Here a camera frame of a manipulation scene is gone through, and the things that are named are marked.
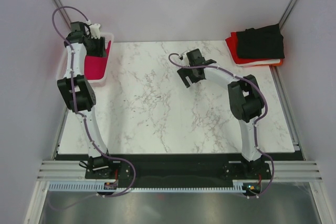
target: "red fabric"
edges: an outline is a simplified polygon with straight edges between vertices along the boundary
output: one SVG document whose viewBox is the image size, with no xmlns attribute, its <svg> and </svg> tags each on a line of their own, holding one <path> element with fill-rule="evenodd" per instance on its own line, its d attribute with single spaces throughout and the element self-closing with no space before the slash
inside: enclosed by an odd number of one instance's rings
<svg viewBox="0 0 336 224">
<path fill-rule="evenodd" d="M 84 75 L 88 80 L 100 80 L 104 77 L 107 60 L 109 59 L 111 41 L 106 49 L 106 57 L 94 57 L 86 55 L 84 62 Z"/>
<path fill-rule="evenodd" d="M 240 59 L 237 55 L 237 45 L 238 45 L 238 37 L 237 33 L 233 32 L 231 33 L 231 37 L 228 37 L 226 40 L 226 44 L 230 50 L 231 56 L 235 64 L 247 64 L 247 63 L 252 63 L 255 61 L 265 61 L 269 59 Z M 278 66 L 282 64 L 282 60 L 280 60 L 279 64 L 273 64 L 274 66 Z"/>
</svg>

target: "tabletop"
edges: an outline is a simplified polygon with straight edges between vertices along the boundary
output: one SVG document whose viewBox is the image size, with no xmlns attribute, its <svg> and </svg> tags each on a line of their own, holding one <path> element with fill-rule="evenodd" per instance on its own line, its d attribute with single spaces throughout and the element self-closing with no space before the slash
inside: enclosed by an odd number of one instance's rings
<svg viewBox="0 0 336 224">
<path fill-rule="evenodd" d="M 239 153 L 241 134 L 230 111 L 227 90 L 208 80 L 186 88 L 168 61 L 172 52 L 199 48 L 206 60 L 238 76 L 253 74 L 269 105 L 258 123 L 264 152 L 294 152 L 276 87 L 267 66 L 234 65 L 224 41 L 114 43 L 103 87 L 97 97 L 96 117 L 109 153 Z M 70 111 L 59 154 L 87 154 L 85 132 Z"/>
</svg>

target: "stack of folded clothes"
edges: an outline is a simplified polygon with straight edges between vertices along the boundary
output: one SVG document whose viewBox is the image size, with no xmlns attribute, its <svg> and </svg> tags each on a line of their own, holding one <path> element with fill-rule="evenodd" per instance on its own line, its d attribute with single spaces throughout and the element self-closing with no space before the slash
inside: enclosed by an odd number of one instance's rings
<svg viewBox="0 0 336 224">
<path fill-rule="evenodd" d="M 241 67 L 280 66 L 285 58 L 284 37 L 280 33 L 279 24 L 234 32 L 225 41 L 233 61 Z"/>
</svg>

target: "marble table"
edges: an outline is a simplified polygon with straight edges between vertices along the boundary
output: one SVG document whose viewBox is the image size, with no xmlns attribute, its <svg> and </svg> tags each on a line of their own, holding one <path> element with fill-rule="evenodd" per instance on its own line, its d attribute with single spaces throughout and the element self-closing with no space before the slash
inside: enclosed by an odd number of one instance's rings
<svg viewBox="0 0 336 224">
<path fill-rule="evenodd" d="M 234 65 L 224 41 L 133 42 L 112 45 L 105 86 L 93 87 L 97 122 L 110 153 L 238 153 L 241 135 L 228 92 L 207 80 L 186 88 L 168 54 L 199 48 L 233 73 L 253 74 L 269 104 L 258 125 L 265 152 L 294 152 L 269 67 Z M 85 133 L 68 113 L 59 154 L 86 154 Z"/>
</svg>

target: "cable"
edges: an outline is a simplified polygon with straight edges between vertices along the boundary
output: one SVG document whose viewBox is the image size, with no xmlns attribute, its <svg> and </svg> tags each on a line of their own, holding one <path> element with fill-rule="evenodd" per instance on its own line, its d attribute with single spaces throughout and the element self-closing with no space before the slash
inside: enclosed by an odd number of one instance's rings
<svg viewBox="0 0 336 224">
<path fill-rule="evenodd" d="M 81 12 L 79 9 L 77 9 L 77 8 L 74 8 L 74 7 L 72 7 L 72 6 L 60 6 L 60 7 L 58 7 L 58 8 L 56 8 L 55 10 L 54 10 L 54 12 L 53 12 L 53 15 L 52 15 L 52 24 L 53 24 L 53 27 L 54 27 L 54 29 L 55 29 L 55 31 L 56 31 L 56 33 L 69 45 L 69 47 L 70 47 L 70 49 L 71 49 L 71 63 L 70 63 L 70 68 L 71 68 L 71 72 L 70 72 L 70 82 L 71 82 L 71 91 L 72 91 L 72 99 L 73 99 L 73 107 L 74 107 L 74 110 L 75 110 L 75 114 L 79 114 L 79 115 L 81 115 L 82 117 L 83 117 L 83 122 L 84 122 L 84 126 L 85 126 L 85 131 L 86 131 L 86 134 L 88 135 L 88 138 L 89 138 L 89 140 L 90 140 L 90 142 L 92 143 L 92 145 L 94 146 L 94 148 L 103 156 L 103 157 L 105 157 L 105 158 L 107 158 L 107 159 L 109 159 L 109 160 L 117 160 L 117 161 L 122 161 L 122 162 L 126 162 L 126 163 L 128 163 L 130 166 L 131 166 L 131 168 L 132 168 L 132 170 L 133 170 L 133 172 L 134 172 L 134 174 L 133 174 L 133 180 L 132 180 L 132 182 L 131 182 L 131 184 L 125 189 L 125 190 L 123 190 L 123 191 L 121 191 L 120 193 L 117 193 L 117 194 L 113 194 L 113 195 L 111 195 L 111 196 L 103 196 L 103 197 L 117 197 L 117 196 L 121 196 L 121 195 L 124 195 L 124 194 L 126 194 L 126 193 L 128 193 L 127 191 L 133 186 L 133 184 L 134 184 L 134 181 L 135 181 L 135 177 L 136 177 L 136 171 L 135 171 L 135 167 L 134 167 L 134 165 L 130 162 L 130 161 L 128 161 L 127 159 L 124 159 L 124 158 L 118 158 L 118 157 L 110 157 L 110 156 L 108 156 L 108 155 L 106 155 L 105 153 L 103 153 L 98 147 L 97 147 L 97 145 L 94 143 L 94 140 L 92 139 L 92 137 L 91 137 L 91 135 L 90 135 L 90 132 L 89 132 L 89 129 L 88 129 L 88 125 L 87 125 L 87 121 L 86 121 L 86 116 L 84 115 L 84 114 L 82 114 L 82 113 L 80 113 L 80 112 L 78 112 L 78 108 L 77 108 L 77 100 L 76 100 L 76 92 L 75 92 L 75 84 L 74 84 L 74 80 L 73 80 L 73 75 L 74 75 L 74 55 L 75 55 L 75 50 L 74 50 L 74 48 L 73 48 L 73 46 L 72 46 L 72 44 L 61 34 L 61 32 L 57 29 L 57 27 L 56 27 L 56 24 L 55 24 L 55 14 L 59 11 L 59 10 L 61 10 L 61 9 L 66 9 L 66 8 L 68 8 L 68 9 L 74 9 L 74 10 L 76 10 L 76 11 L 78 11 L 84 18 L 85 18 L 85 20 L 86 21 L 89 21 L 89 19 L 85 16 L 85 14 L 83 13 L 83 12 Z M 78 203 L 80 203 L 80 202 L 82 202 L 83 200 L 86 200 L 86 199 L 88 199 L 88 198 L 91 198 L 91 197 L 93 197 L 93 196 L 95 196 L 96 194 L 94 194 L 94 195 L 89 195 L 89 196 L 87 196 L 87 197 L 85 197 L 85 198 L 83 198 L 83 199 L 81 199 L 81 200 L 79 200 L 79 201 L 77 201 L 77 202 L 75 202 L 75 203 L 73 203 L 73 204 L 71 204 L 70 206 L 67 206 L 67 207 L 65 207 L 65 208 L 55 208 L 55 207 L 53 207 L 52 205 L 51 205 L 51 203 L 50 203 L 50 201 L 49 201 L 49 198 L 48 198 L 48 205 L 49 205 L 49 207 L 52 209 L 52 210 L 54 210 L 54 211 L 63 211 L 63 210 L 66 210 L 66 209 L 68 209 L 68 208 L 70 208 L 70 207 L 72 207 L 72 206 L 74 206 L 74 205 L 76 205 L 76 204 L 78 204 Z"/>
<path fill-rule="evenodd" d="M 247 82 L 248 84 L 250 84 L 250 85 L 251 85 L 251 86 L 252 86 L 252 87 L 259 93 L 260 97 L 262 98 L 262 100 L 263 100 L 263 102 L 264 102 L 264 104 L 265 104 L 265 112 L 264 112 L 260 117 L 258 117 L 257 119 L 255 119 L 255 121 L 254 121 L 254 142 L 255 142 L 255 147 L 256 147 L 257 151 L 258 151 L 261 155 L 266 156 L 266 157 L 271 161 L 271 165 L 272 165 L 272 175 L 271 175 L 271 179 L 269 180 L 269 183 L 268 183 L 268 185 L 266 186 L 265 190 L 262 191 L 259 195 L 256 195 L 256 196 L 250 196 L 249 198 L 257 198 L 257 196 L 259 197 L 259 196 L 263 195 L 263 194 L 269 189 L 270 185 L 271 185 L 272 182 L 273 182 L 273 178 L 274 178 L 274 161 L 273 161 L 273 159 L 272 159 L 272 157 L 271 157 L 270 155 L 268 155 L 268 154 L 266 154 L 265 152 L 261 151 L 260 148 L 259 148 L 259 146 L 258 146 L 258 137 L 257 137 L 257 127 L 256 127 L 256 123 L 259 122 L 261 119 L 263 119 L 263 118 L 267 115 L 267 113 L 268 113 L 268 104 L 267 104 L 267 101 L 266 101 L 266 99 L 265 99 L 264 94 L 263 94 L 263 93 L 261 92 L 261 90 L 260 90 L 260 89 L 259 89 L 253 82 L 251 82 L 250 80 L 247 80 L 247 79 L 245 79 L 245 78 L 236 76 L 236 75 L 234 75 L 233 73 L 231 73 L 230 71 L 228 71 L 228 70 L 226 70 L 226 69 L 224 69 L 224 68 L 222 68 L 222 67 L 211 66 L 211 65 L 208 65 L 208 66 L 193 66 L 193 67 L 190 67 L 190 66 L 182 66 L 182 65 L 179 65 L 179 64 L 177 64 L 176 62 L 174 62 L 174 61 L 172 60 L 172 56 L 173 56 L 173 55 L 180 56 L 179 54 L 177 54 L 177 53 L 174 52 L 174 53 L 172 53 L 172 54 L 170 54 L 170 55 L 168 56 L 168 60 L 170 61 L 171 64 L 173 64 L 173 65 L 175 65 L 175 66 L 177 66 L 177 67 L 179 67 L 179 68 L 185 68 L 185 69 L 214 68 L 214 69 L 218 69 L 218 70 L 220 70 L 220 71 L 225 72 L 226 74 L 228 74 L 228 75 L 231 76 L 231 77 L 234 77 L 234 78 L 236 78 L 236 79 L 238 79 L 238 80 Z"/>
</svg>

